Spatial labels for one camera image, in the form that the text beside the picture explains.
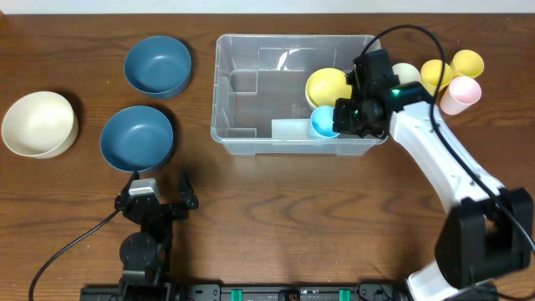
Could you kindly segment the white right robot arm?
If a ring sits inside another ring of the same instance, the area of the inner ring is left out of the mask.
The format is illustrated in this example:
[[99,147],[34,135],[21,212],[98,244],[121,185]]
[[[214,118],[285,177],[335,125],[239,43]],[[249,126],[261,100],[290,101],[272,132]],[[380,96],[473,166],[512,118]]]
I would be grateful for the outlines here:
[[338,97],[325,121],[336,133],[391,136],[436,190],[447,219],[435,260],[412,273],[395,300],[447,300],[464,293],[491,296],[484,283],[527,268],[533,200],[523,188],[508,190],[482,169],[441,120],[436,93],[417,81],[402,84],[386,50],[363,50],[343,77],[348,97]]

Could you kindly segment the light blue cup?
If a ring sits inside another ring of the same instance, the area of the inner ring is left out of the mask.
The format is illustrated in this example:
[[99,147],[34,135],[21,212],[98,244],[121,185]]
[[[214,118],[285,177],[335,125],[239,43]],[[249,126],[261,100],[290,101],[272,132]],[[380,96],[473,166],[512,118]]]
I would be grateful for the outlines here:
[[339,133],[334,131],[334,107],[317,107],[310,116],[308,138],[333,139],[338,136]]

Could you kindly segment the yellow cup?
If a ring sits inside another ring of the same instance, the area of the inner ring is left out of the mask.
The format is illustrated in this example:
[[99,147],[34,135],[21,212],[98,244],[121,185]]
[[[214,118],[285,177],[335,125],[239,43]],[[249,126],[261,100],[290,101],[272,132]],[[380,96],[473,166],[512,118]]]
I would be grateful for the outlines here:
[[485,63],[477,52],[463,49],[454,55],[450,67],[454,78],[466,76],[475,79],[483,73]]
[[451,67],[448,64],[444,66],[441,64],[441,60],[432,59],[425,62],[420,69],[420,83],[431,96],[435,94],[437,86],[442,90],[453,79]]

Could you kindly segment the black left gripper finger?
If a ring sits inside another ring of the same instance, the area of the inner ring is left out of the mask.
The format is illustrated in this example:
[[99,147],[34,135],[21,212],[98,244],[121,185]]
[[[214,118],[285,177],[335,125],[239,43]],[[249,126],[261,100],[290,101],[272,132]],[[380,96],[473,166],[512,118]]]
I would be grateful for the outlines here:
[[140,179],[140,173],[138,171],[134,171],[129,180],[127,181],[127,183],[125,184],[125,186],[121,189],[119,195],[118,195],[118,200],[119,201],[123,201],[125,199],[128,199],[129,198],[129,189],[130,189],[130,186],[132,184],[133,181],[136,181],[136,180],[139,180]]
[[197,195],[188,180],[186,169],[184,167],[181,168],[177,194],[187,209],[198,208]]

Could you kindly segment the cream cup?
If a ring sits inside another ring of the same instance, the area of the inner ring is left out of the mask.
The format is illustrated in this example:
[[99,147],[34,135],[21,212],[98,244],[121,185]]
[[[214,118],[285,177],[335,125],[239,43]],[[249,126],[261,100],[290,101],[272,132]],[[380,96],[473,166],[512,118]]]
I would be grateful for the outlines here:
[[392,66],[392,69],[394,74],[398,76],[401,84],[420,82],[420,72],[412,64],[397,63]]

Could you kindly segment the pink cup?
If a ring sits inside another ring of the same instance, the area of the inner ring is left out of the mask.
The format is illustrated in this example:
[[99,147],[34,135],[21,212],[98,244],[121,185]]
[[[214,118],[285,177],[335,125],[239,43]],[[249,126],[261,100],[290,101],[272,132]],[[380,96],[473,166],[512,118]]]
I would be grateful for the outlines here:
[[481,86],[472,78],[454,78],[440,100],[440,108],[447,115],[458,115],[480,100]]

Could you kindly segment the small yellow bowl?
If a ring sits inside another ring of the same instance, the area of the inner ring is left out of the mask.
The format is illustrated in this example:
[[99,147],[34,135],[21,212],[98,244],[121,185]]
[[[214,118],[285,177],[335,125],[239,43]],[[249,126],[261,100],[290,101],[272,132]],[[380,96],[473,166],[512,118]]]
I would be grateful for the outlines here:
[[340,69],[324,68],[312,73],[305,84],[305,98],[312,110],[319,106],[335,106],[337,99],[350,99],[352,86]]

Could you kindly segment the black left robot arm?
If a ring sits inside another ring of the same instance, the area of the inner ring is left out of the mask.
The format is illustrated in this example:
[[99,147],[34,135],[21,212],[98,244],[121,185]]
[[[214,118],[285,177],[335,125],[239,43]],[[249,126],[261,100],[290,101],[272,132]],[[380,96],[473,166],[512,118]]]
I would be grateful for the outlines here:
[[160,198],[156,181],[141,179],[135,171],[115,199],[115,209],[140,226],[120,246],[120,301],[176,301],[185,296],[170,270],[173,222],[188,218],[187,207],[181,202],[162,204]]

